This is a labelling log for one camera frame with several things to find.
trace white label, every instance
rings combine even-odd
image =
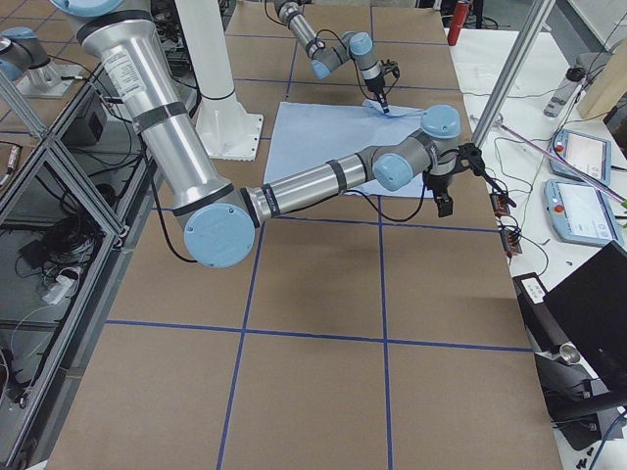
[[[104,65],[123,100],[146,90],[146,84],[126,49],[120,48],[117,53],[105,60]]]
[[[545,290],[535,277],[523,279],[522,287],[525,288],[534,304],[541,304],[545,301]]]

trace black electronic device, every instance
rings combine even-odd
[[[82,102],[76,118],[61,140],[69,147],[95,145],[100,140],[106,123],[107,113],[98,95],[93,92]]]
[[[609,429],[616,407],[627,405],[627,252],[608,243],[550,292],[535,274],[513,281],[525,325],[552,357],[536,358],[549,414],[573,448],[585,448]],[[560,360],[570,343],[599,379]],[[608,435],[621,437],[619,428]]]
[[[610,390],[627,389],[627,252],[610,242],[555,286],[545,304]]]

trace blue fabric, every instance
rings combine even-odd
[[[423,111],[390,106],[384,115],[378,103],[363,106],[281,103],[272,132],[264,182],[291,176],[329,160],[358,152],[371,145],[394,145],[420,127]],[[398,191],[387,191],[377,181],[356,189],[368,194],[417,198],[420,175]]]

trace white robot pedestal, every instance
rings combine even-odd
[[[176,8],[203,95],[196,131],[214,159],[255,159],[264,117],[237,101],[217,0],[177,0]]]

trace cardboard table surface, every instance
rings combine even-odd
[[[305,13],[372,33],[406,71],[393,104],[465,116],[436,13]],[[227,45],[239,101],[265,115],[254,163],[217,162],[236,186],[261,184],[281,100],[362,101],[347,72],[315,81],[260,5],[238,3]],[[269,222],[220,271],[176,260],[152,213],[49,468],[558,469],[485,186],[465,174],[451,192],[453,217],[427,201],[412,223],[336,198]]]

